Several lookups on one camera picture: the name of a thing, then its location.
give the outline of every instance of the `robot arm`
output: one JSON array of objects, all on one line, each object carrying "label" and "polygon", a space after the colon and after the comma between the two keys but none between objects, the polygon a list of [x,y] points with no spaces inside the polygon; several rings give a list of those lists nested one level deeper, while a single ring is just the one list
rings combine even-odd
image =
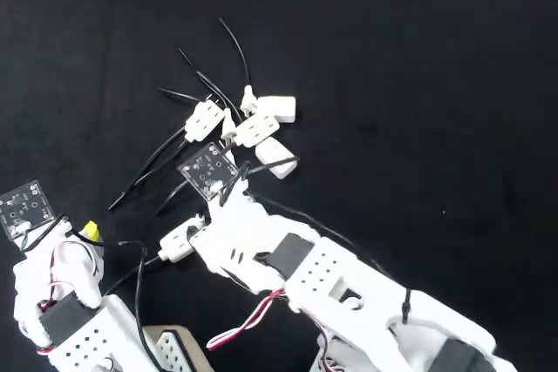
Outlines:
[{"label": "robot arm", "polygon": [[[29,232],[26,247],[49,225]],[[39,353],[48,351],[52,345],[40,317],[56,301],[75,292],[88,308],[98,308],[101,302],[99,282],[103,276],[103,259],[93,246],[70,235],[71,229],[69,221],[61,220],[13,267],[17,292],[14,318],[22,334],[37,345]],[[98,235],[95,232],[96,226],[90,223],[82,234],[94,238]],[[15,244],[21,247],[22,241],[24,238],[20,237]]]},{"label": "robot arm", "polygon": [[211,272],[254,294],[284,289],[290,308],[312,318],[329,340],[318,358],[335,358],[346,371],[428,372],[445,370],[436,368],[455,357],[448,351],[465,350],[484,368],[479,371],[515,371],[493,355],[495,340],[484,328],[402,287],[307,224],[269,215],[247,189],[244,180],[224,206],[209,201],[211,224],[189,243]]}]

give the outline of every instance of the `white connector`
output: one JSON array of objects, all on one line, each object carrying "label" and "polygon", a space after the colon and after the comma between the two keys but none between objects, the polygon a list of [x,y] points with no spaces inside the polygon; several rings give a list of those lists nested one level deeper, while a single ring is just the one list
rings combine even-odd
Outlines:
[{"label": "white connector", "polygon": [[292,123],[296,119],[296,98],[294,96],[262,96],[258,98],[258,111],[265,111],[280,123]]},{"label": "white connector", "polygon": [[258,98],[254,96],[251,85],[244,86],[244,95],[242,95],[241,111],[244,112],[246,118],[255,112]]},{"label": "white connector", "polygon": [[200,215],[196,215],[177,226],[160,240],[160,251],[158,253],[160,259],[176,263],[191,254],[194,249],[188,241],[188,228],[195,227],[197,230],[200,230],[204,226],[205,220]]},{"label": "white connector", "polygon": [[[260,144],[255,147],[255,156],[264,165],[274,163],[276,161],[290,159],[295,155],[290,152],[287,147],[281,144],[273,137],[267,137]],[[270,167],[269,170],[278,178],[286,178],[298,165],[297,161],[291,161],[284,165]]]},{"label": "white connector", "polygon": [[230,109],[225,109],[225,115],[223,117],[223,125],[221,128],[221,138],[222,139],[232,139],[235,135],[236,124],[230,114]]},{"label": "white connector", "polygon": [[279,129],[279,123],[273,115],[257,112],[236,127],[234,141],[246,148],[261,143]]},{"label": "white connector", "polygon": [[203,141],[224,117],[225,112],[211,100],[200,102],[184,124],[184,138],[190,143]]}]

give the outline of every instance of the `black tabletop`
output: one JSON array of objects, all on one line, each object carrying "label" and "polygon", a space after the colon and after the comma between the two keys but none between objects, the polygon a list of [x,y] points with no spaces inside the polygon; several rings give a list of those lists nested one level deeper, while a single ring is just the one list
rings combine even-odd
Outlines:
[{"label": "black tabletop", "polygon": [[[556,339],[556,0],[0,0],[0,191],[38,179],[55,211],[105,240],[157,241],[202,206],[169,170],[106,206],[206,93],[181,46],[234,100],[243,87],[225,17],[258,95],[295,95],[277,137],[300,167],[251,186],[314,215],[408,287],[487,328],[521,371],[550,370]],[[193,145],[188,153],[193,153]],[[256,162],[252,152],[240,154]],[[12,319],[18,251],[0,240],[6,370],[50,370]],[[104,287],[138,262],[108,250]],[[201,345],[259,297],[197,256],[147,275],[145,324]],[[130,303],[133,283],[118,294]],[[284,304],[208,354],[217,370],[307,370],[317,332]]]}]

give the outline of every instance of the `black cable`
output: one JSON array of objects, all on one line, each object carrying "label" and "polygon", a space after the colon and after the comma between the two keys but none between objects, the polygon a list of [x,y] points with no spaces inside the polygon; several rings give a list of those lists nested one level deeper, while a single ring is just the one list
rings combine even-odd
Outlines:
[{"label": "black cable", "polygon": [[236,49],[241,56],[242,65],[244,66],[244,76],[246,77],[246,84],[252,85],[252,77],[250,77],[250,70],[248,69],[248,61],[246,60],[246,56],[244,55],[244,51],[242,50],[241,44],[238,42],[238,39],[235,37],[233,31],[229,28],[229,26],[225,23],[222,17],[219,17],[219,22],[225,28],[225,31],[228,32],[229,36],[232,38],[233,42],[236,45]]},{"label": "black cable", "polygon": [[107,211],[114,209],[126,196],[132,191],[136,180],[141,177],[144,172],[149,168],[149,166],[173,143],[177,138],[179,138],[184,133],[184,127],[182,126],[177,132],[171,135],[163,144],[161,144],[146,160],[143,166],[138,171],[138,174],[133,177],[132,181],[128,186],[120,193],[120,196],[107,208]]},{"label": "black cable", "polygon": [[[153,365],[157,368],[157,370],[159,370],[160,372],[167,372],[165,369],[163,369],[160,365],[159,362],[157,361],[157,358],[155,357],[155,355],[153,354],[153,352],[151,351],[151,349],[149,348],[149,346],[147,345],[147,341],[146,341],[146,337],[143,333],[143,326],[141,324],[141,319],[140,319],[140,294],[141,294],[141,282],[142,282],[142,278],[143,278],[143,271],[144,271],[144,267],[146,265],[146,257],[147,257],[147,249],[146,246],[141,242],[141,241],[137,241],[137,240],[125,240],[125,241],[119,241],[116,244],[109,244],[109,243],[103,243],[100,241],[93,241],[93,240],[89,240],[88,238],[84,237],[83,235],[81,235],[80,233],[78,233],[75,230],[71,230],[71,233],[73,235],[75,235],[76,237],[78,237],[80,240],[82,240],[84,243],[87,244],[91,244],[92,246],[97,246],[97,247],[111,247],[111,246],[126,246],[129,244],[134,244],[140,247],[141,249],[141,258],[139,259],[139,265],[138,265],[138,275],[137,275],[137,281],[136,281],[136,291],[133,297],[133,306],[134,306],[134,313],[136,316],[136,326],[138,328],[138,334],[139,334],[139,340],[141,341],[141,345],[143,346],[144,350],[147,353],[147,356],[149,356],[149,359],[151,360],[151,362],[153,362]],[[118,281],[115,285],[118,286],[120,285],[122,282],[124,282],[127,279],[127,277],[124,277],[124,279],[122,279],[121,281]]]},{"label": "black cable", "polygon": [[166,159],[165,161],[163,161],[159,166],[154,167],[153,169],[151,169],[149,172],[147,172],[146,174],[144,174],[143,176],[141,176],[138,180],[136,180],[136,183],[134,183],[134,186],[138,186],[141,183],[145,182],[147,179],[149,179],[150,177],[152,177],[155,173],[159,172],[160,170],[164,169],[165,167],[167,167],[170,163],[172,163],[175,159],[177,159],[180,154],[184,151],[184,149],[186,148],[186,146],[189,143],[185,140],[182,141],[180,143],[180,145],[178,146],[178,148],[176,149],[176,151],[171,154],[168,159]]},{"label": "black cable", "polygon": [[202,73],[201,71],[196,71],[196,75],[198,76],[198,78],[200,78],[200,81],[210,91],[212,91],[215,95],[217,95],[219,98],[221,98],[223,103],[229,105],[229,107],[235,113],[235,116],[236,116],[236,118],[238,119],[239,122],[242,122],[244,120],[240,111],[238,110],[236,105],[233,103],[233,101],[230,100],[230,98],[219,88],[219,86],[217,86],[215,83],[213,83],[213,81],[208,77],[208,75],[206,75],[205,73]]},{"label": "black cable", "polygon": [[39,243],[44,240],[44,237],[49,235],[51,233],[51,231],[54,229],[54,227],[57,226],[64,217],[65,217],[65,215],[63,213],[60,213],[58,215],[58,217],[56,217],[54,219],[54,221],[41,233],[41,235],[39,235],[37,237],[37,239],[35,241],[33,241],[26,248],[22,248],[21,251],[24,252],[24,253],[27,253],[27,252],[30,252],[31,250],[33,250],[34,248],[36,248],[39,245]]},{"label": "black cable", "polygon": [[[145,267],[151,266],[153,263],[155,263],[156,261],[159,261],[160,257],[159,255],[156,255],[155,257],[153,257],[152,259],[146,261],[145,263]],[[123,283],[127,282],[128,280],[130,280],[130,278],[132,278],[132,276],[134,276],[134,274],[136,272],[138,272],[138,269],[140,268],[140,266],[136,266],[133,269],[131,269],[130,271],[126,272],[122,277],[120,277],[120,279],[118,279],[116,282],[114,282],[104,293],[103,296],[107,296],[109,294],[112,294],[116,289],[118,289],[120,286],[122,286]]]},{"label": "black cable", "polygon": [[168,205],[168,203],[174,198],[174,195],[176,195],[178,192],[180,192],[182,189],[184,189],[186,187],[186,185],[188,184],[187,180],[184,180],[182,183],[180,183],[177,187],[175,187],[172,192],[170,192],[168,194],[168,196],[165,198],[165,200],[163,201],[162,204],[160,204],[159,208],[157,209],[157,211],[155,212],[157,215],[159,215],[161,213],[161,211],[163,209],[165,209],[165,206]]},{"label": "black cable", "polygon": [[179,91],[171,91],[170,89],[165,89],[164,87],[160,87],[159,91],[166,93],[167,95],[170,95],[174,98],[182,98],[182,99],[193,100],[194,102],[201,102],[201,100],[198,99],[196,96],[180,93]]},{"label": "black cable", "polygon": [[254,167],[253,169],[248,170],[248,172],[246,173],[246,176],[251,176],[252,174],[261,172],[262,170],[271,169],[273,167],[281,166],[281,165],[291,163],[293,161],[299,161],[299,160],[300,160],[300,158],[297,157],[297,156],[289,157],[289,158],[283,159],[283,160],[277,160],[277,161],[274,161],[272,163],[268,163],[267,165],[261,165],[261,166]]},{"label": "black cable", "polygon": [[178,52],[182,55],[182,58],[184,58],[184,60],[187,62],[190,68],[194,71],[198,80],[200,80],[200,82],[206,88],[208,88],[212,93],[214,93],[215,96],[217,96],[223,102],[223,104],[228,104],[229,107],[232,109],[232,111],[235,113],[236,117],[239,119],[239,121],[243,121],[242,115],[238,111],[238,108],[233,103],[233,101],[230,100],[230,98],[225,93],[223,93],[223,91],[209,78],[208,75],[202,73],[194,65],[194,63],[192,62],[190,57],[186,54],[186,52],[184,52],[181,48],[178,49]]},{"label": "black cable", "polygon": [[144,335],[143,326],[140,319],[139,311],[140,311],[141,282],[143,279],[143,270],[146,265],[147,249],[140,241],[121,241],[119,245],[133,244],[133,243],[138,244],[141,248],[141,258],[139,259],[138,276],[137,276],[138,279],[136,281],[136,292],[133,296],[133,308],[134,308],[134,313],[136,315],[136,326],[138,328],[139,339],[141,340],[141,345],[143,346],[143,349],[146,351],[147,356],[149,356],[149,359],[151,360],[155,368],[157,368],[157,370],[159,370],[160,372],[166,372],[167,370],[160,366],[159,361],[157,361],[157,358],[155,357],[155,355],[147,345],[146,336]]},{"label": "black cable", "polygon": [[360,247],[358,247],[355,243],[353,243],[347,237],[345,237],[344,235],[335,231],[333,228],[329,228],[329,227],[325,226],[320,221],[316,220],[314,217],[308,215],[307,213],[303,213],[302,211],[298,211],[296,209],[293,209],[293,208],[290,208],[290,207],[285,206],[283,204],[280,204],[279,202],[275,202],[274,200],[271,200],[269,198],[265,198],[264,196],[261,196],[259,193],[250,192],[250,194],[252,195],[253,198],[256,198],[257,200],[260,200],[261,202],[267,203],[268,205],[271,205],[271,206],[276,206],[276,207],[282,209],[283,211],[285,211],[287,213],[292,213],[294,215],[298,215],[300,217],[303,217],[306,220],[310,221],[310,223],[314,224],[315,226],[321,228],[324,231],[327,231],[328,233],[334,235],[338,239],[344,241],[349,246],[351,246],[354,250],[357,250],[358,252],[362,253],[363,256],[365,256],[365,259],[369,263],[371,263],[372,266],[374,266],[379,271],[379,273],[383,274],[384,276],[386,276],[386,277],[388,277],[388,278],[390,278],[391,280],[394,281],[393,277],[390,274],[388,274],[387,271],[376,260],[374,260],[372,257],[370,257],[366,252],[364,252]]}]

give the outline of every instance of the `black circuit board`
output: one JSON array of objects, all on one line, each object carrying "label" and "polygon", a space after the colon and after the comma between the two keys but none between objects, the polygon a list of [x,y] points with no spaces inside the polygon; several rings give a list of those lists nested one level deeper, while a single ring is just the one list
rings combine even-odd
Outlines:
[{"label": "black circuit board", "polygon": [[207,202],[221,190],[215,187],[216,183],[221,182],[222,186],[226,185],[238,171],[221,151],[222,148],[218,145],[209,143],[178,167],[182,176]]},{"label": "black circuit board", "polygon": [[0,196],[0,223],[10,240],[53,219],[49,201],[36,180]]}]

